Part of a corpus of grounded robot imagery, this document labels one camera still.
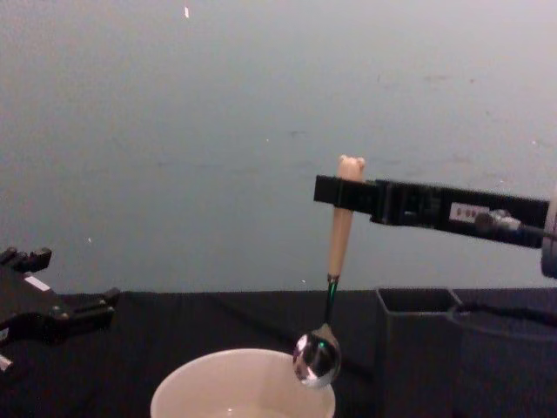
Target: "spoon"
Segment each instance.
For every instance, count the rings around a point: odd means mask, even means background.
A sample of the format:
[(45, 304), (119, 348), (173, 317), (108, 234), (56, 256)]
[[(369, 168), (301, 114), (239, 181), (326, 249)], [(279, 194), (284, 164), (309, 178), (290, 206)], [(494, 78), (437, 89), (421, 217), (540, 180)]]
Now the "spoon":
[[(366, 162), (363, 158), (341, 155), (337, 177), (362, 181)], [(331, 312), (344, 262), (352, 211), (335, 207), (332, 215), (331, 245), (329, 248), (329, 273), (327, 301), (323, 325), (302, 335), (292, 356), (294, 373), (309, 388), (323, 388), (337, 377), (340, 371), (340, 345), (331, 329)]]

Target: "white label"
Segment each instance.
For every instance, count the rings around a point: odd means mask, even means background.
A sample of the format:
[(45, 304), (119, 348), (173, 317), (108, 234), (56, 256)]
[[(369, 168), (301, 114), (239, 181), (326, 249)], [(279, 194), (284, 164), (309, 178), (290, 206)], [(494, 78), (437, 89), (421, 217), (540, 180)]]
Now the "white label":
[(479, 213), (486, 212), (489, 212), (489, 208), (485, 206), (466, 205), (464, 203), (455, 202), (451, 205), (451, 214), (449, 215), (449, 219), (473, 224)]
[(0, 341), (4, 341), (6, 338), (8, 338), (9, 333), (10, 333), (9, 328), (5, 328), (2, 331), (0, 331)]
[(42, 290), (43, 292), (46, 292), (47, 290), (50, 290), (50, 287), (48, 287), (48, 285), (44, 284), (41, 280), (37, 279), (35, 276), (26, 277), (25, 281), (27, 283), (30, 283), (31, 285), (33, 285), (37, 289)]

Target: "black fabric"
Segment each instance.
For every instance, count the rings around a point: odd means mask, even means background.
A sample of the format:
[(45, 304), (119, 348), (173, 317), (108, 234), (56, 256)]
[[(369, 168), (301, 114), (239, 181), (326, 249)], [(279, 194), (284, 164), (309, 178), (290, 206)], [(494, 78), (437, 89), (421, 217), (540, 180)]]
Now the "black fabric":
[[(557, 310), (556, 289), (457, 293)], [(319, 325), (324, 306), (325, 292), (123, 293), (110, 330), (54, 347), (20, 341), (3, 348), (14, 365), (0, 374), (0, 416), (148, 417), (155, 389), (172, 370), (227, 348), (290, 353), (303, 332)], [(337, 294), (333, 328), (343, 350), (333, 383), (337, 417), (373, 416), (374, 308), (372, 292)], [(557, 416), (557, 343), (465, 334), (454, 410), (457, 417)]]

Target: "dark container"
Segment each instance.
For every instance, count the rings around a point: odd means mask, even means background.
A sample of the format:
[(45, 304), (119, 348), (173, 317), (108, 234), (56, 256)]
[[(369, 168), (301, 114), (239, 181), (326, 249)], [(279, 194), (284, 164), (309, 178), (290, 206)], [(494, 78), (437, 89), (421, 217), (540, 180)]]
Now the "dark container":
[(446, 288), (378, 288), (375, 347), (379, 418), (448, 418), (462, 332), (446, 318), (462, 303)]

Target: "cable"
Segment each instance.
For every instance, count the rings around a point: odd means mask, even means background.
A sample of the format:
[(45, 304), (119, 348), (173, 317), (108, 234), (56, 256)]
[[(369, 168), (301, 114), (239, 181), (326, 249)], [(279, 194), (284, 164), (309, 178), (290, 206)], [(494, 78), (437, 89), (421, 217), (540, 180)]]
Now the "cable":
[(454, 305), (447, 312), (447, 318), (458, 327), (462, 327), (469, 331), (475, 331), (477, 333), (489, 334), (500, 338), (510, 338), (516, 340), (557, 342), (557, 332), (551, 335), (510, 333), (507, 331), (500, 331), (494, 328), (483, 327), (472, 323), (465, 323), (457, 319), (457, 316), (460, 314), (471, 314), (474, 312), (485, 312), (487, 314), (514, 320), (528, 320), (530, 322), (541, 324), (546, 327), (557, 328), (557, 314), (555, 313), (540, 311), (537, 309), (532, 309), (530, 307), (493, 307), (479, 302)]

